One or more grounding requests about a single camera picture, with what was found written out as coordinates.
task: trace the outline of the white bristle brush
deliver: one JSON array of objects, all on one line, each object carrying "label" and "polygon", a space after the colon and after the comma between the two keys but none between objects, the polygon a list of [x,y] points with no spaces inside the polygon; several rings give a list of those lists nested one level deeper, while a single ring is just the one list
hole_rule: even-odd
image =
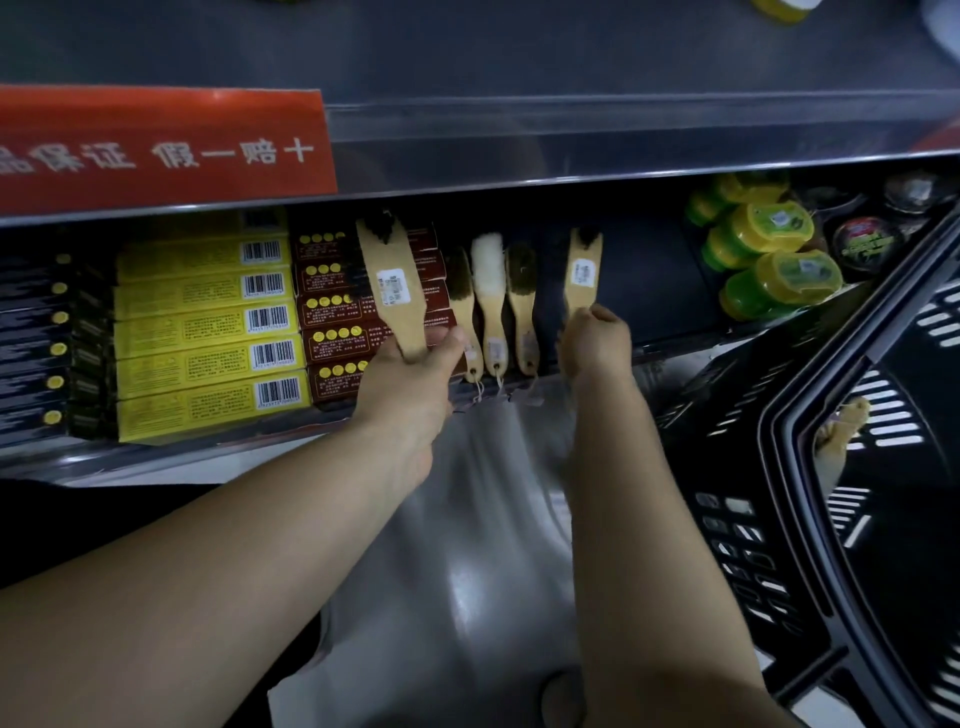
[{"label": "white bristle brush", "polygon": [[507,270],[503,259],[503,235],[480,235],[470,248],[473,290],[483,311],[483,358],[487,371],[498,381],[507,372],[507,335],[501,314],[507,295]]}]

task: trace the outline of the floor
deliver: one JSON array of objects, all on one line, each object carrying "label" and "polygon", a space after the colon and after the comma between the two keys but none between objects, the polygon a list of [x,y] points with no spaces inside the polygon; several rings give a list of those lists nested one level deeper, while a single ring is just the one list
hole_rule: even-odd
[{"label": "floor", "polygon": [[[637,378],[656,398],[708,359]],[[331,599],[323,649],[271,691],[276,728],[539,725],[540,685],[576,665],[577,643],[561,485],[573,412],[558,379],[538,390],[539,405],[488,400],[447,424],[430,476]],[[72,484],[233,477],[289,447]],[[859,724],[820,691],[796,712],[815,728]]]}]

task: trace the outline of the yellow box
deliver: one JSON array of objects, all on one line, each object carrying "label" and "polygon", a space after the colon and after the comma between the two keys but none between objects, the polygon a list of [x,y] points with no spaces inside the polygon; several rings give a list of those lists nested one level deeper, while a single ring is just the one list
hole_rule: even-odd
[{"label": "yellow box", "polygon": [[117,395],[121,400],[132,400],[305,366],[303,341],[295,333],[138,356],[117,362]]},{"label": "yellow box", "polygon": [[120,251],[116,260],[121,285],[249,271],[252,266],[266,265],[290,265],[286,233],[185,243],[138,243]]},{"label": "yellow box", "polygon": [[113,347],[118,360],[130,359],[297,333],[299,329],[297,307],[292,300],[248,303],[118,321],[113,325]]},{"label": "yellow box", "polygon": [[251,268],[189,279],[148,280],[113,289],[117,321],[293,298],[290,266]]},{"label": "yellow box", "polygon": [[310,406],[306,372],[211,384],[117,402],[120,442],[160,444]]},{"label": "yellow box", "polygon": [[197,243],[226,237],[286,235],[287,213],[281,206],[220,209],[136,218],[127,224],[128,245]]}]

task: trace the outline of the shelf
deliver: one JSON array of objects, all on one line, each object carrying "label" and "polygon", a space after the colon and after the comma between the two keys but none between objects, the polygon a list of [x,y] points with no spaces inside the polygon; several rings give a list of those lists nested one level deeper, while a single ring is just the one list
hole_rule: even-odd
[{"label": "shelf", "polygon": [[6,82],[320,88],[347,197],[910,156],[960,114],[960,67],[902,0],[790,27],[748,0],[14,0],[0,21]]}]

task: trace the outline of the hand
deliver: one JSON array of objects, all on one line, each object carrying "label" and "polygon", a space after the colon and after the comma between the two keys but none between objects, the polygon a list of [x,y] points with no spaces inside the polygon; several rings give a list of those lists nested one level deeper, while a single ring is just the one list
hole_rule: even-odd
[{"label": "hand", "polygon": [[393,336],[383,342],[360,379],[348,425],[366,428],[382,447],[396,449],[397,470],[408,492],[429,475],[430,445],[453,412],[447,387],[468,337],[460,327],[444,333],[443,341],[416,364],[403,361]]},{"label": "hand", "polygon": [[571,380],[583,375],[633,381],[630,329],[599,303],[573,312],[557,343],[560,369]]}]

